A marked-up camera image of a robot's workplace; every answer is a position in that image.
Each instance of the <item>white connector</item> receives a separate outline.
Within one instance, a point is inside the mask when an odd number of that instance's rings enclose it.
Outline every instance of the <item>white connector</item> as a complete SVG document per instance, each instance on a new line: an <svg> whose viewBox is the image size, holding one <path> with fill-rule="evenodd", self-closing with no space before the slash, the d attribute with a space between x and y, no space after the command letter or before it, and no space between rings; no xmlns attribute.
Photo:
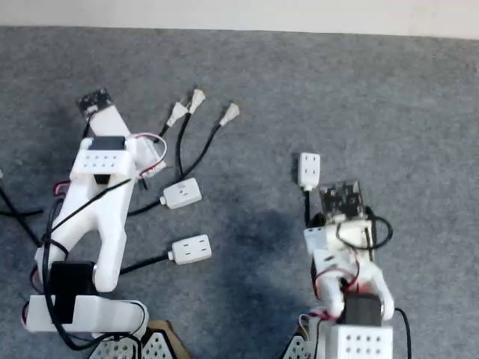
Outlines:
<svg viewBox="0 0 479 359"><path fill-rule="evenodd" d="M174 123L177 122L177 120L179 120L187 113L188 109L180 102L176 102L173 106L173 110L171 111L170 118L168 118L168 121L166 121L166 126L172 127Z"/></svg>
<svg viewBox="0 0 479 359"><path fill-rule="evenodd" d="M198 88L193 90L192 104L189 106L189 113L194 114L196 109L207 97L204 92Z"/></svg>
<svg viewBox="0 0 479 359"><path fill-rule="evenodd" d="M206 234L201 236L182 239L173 243L168 258L176 264L188 264L211 258L210 240Z"/></svg>
<svg viewBox="0 0 479 359"><path fill-rule="evenodd" d="M238 105L231 103L230 107L226 110L225 115L223 118L219 121L220 126L224 126L226 123L230 122L233 120L235 117L238 117L240 115L240 108Z"/></svg>
<svg viewBox="0 0 479 359"><path fill-rule="evenodd" d="M198 202L201 198L200 188L196 179L188 178L165 188L163 197L160 200L163 205L170 209L175 209Z"/></svg>
<svg viewBox="0 0 479 359"><path fill-rule="evenodd" d="M316 188L320 183L320 155L301 153L298 165L298 184L304 191Z"/></svg>

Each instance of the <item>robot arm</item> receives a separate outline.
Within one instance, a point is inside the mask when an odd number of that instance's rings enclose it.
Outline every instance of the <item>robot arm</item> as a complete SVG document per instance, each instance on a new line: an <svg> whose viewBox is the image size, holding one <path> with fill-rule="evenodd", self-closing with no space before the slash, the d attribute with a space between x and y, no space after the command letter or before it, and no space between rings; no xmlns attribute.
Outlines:
<svg viewBox="0 0 479 359"><path fill-rule="evenodd" d="M65 253L56 245L50 246L55 311L60 313L61 324L69 332L134 332L140 337L148 321L146 307L139 302L101 298L97 292L111 292L117 285L126 244L124 225L134 185L138 178L151 177L165 167L164 153L160 156L144 134L129 133L104 89L84 96L79 107L95 137L84 138L80 144L70 172L70 187L53 227L106 188L123 184L52 232L52 240L68 252L87 232L97 231L101 238L96 263L63 262ZM42 273L43 247L37 250L35 259ZM30 331L55 331L44 295L31 296L26 327Z"/></svg>

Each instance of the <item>white wall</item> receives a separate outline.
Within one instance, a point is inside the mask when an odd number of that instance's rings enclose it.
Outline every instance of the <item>white wall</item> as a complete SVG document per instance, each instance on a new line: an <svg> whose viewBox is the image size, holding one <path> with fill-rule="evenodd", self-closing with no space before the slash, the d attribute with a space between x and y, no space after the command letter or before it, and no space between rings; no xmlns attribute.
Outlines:
<svg viewBox="0 0 479 359"><path fill-rule="evenodd" d="M214 28L479 39L478 0L0 0L2 25Z"/></svg>

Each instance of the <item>black component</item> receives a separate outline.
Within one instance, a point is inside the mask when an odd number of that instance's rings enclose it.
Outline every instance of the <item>black component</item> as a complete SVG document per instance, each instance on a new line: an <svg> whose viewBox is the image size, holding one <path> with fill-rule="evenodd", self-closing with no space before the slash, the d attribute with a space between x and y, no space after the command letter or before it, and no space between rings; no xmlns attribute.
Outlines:
<svg viewBox="0 0 479 359"><path fill-rule="evenodd" d="M93 138L93 142L89 150L117 151L125 149L124 136L97 136ZM110 180L109 174L95 174L95 182L99 185L108 185Z"/></svg>
<svg viewBox="0 0 479 359"><path fill-rule="evenodd" d="M324 214L318 212L314 215L313 219L309 221L308 228L316 228L316 227L323 227L326 224L326 219L324 218Z"/></svg>
<svg viewBox="0 0 479 359"><path fill-rule="evenodd" d="M323 212L328 221L335 215L354 218L364 214L359 181L342 181L320 186Z"/></svg>
<svg viewBox="0 0 479 359"><path fill-rule="evenodd" d="M381 300L370 293L344 293L344 310L338 323L351 325L381 325Z"/></svg>
<svg viewBox="0 0 479 359"><path fill-rule="evenodd" d="M89 118L92 114L96 114L105 108L113 105L113 99L106 88L100 88L92 93L87 93L76 101L76 105L85 118Z"/></svg>
<svg viewBox="0 0 479 359"><path fill-rule="evenodd" d="M89 150L119 151L125 149L124 136L97 136L93 138Z"/></svg>
<svg viewBox="0 0 479 359"><path fill-rule="evenodd" d="M98 295L93 283L93 262L54 262L50 288L55 295L55 312L61 324L71 324L77 295Z"/></svg>

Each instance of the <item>circuit board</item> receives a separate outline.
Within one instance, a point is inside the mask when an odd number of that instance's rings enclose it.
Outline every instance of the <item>circuit board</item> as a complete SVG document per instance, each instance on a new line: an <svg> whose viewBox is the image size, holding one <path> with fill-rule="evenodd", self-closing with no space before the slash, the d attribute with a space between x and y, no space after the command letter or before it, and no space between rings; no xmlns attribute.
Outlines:
<svg viewBox="0 0 479 359"><path fill-rule="evenodd" d="M364 214L361 188L357 180L321 185L320 197L327 221L332 221L337 215L354 218Z"/></svg>

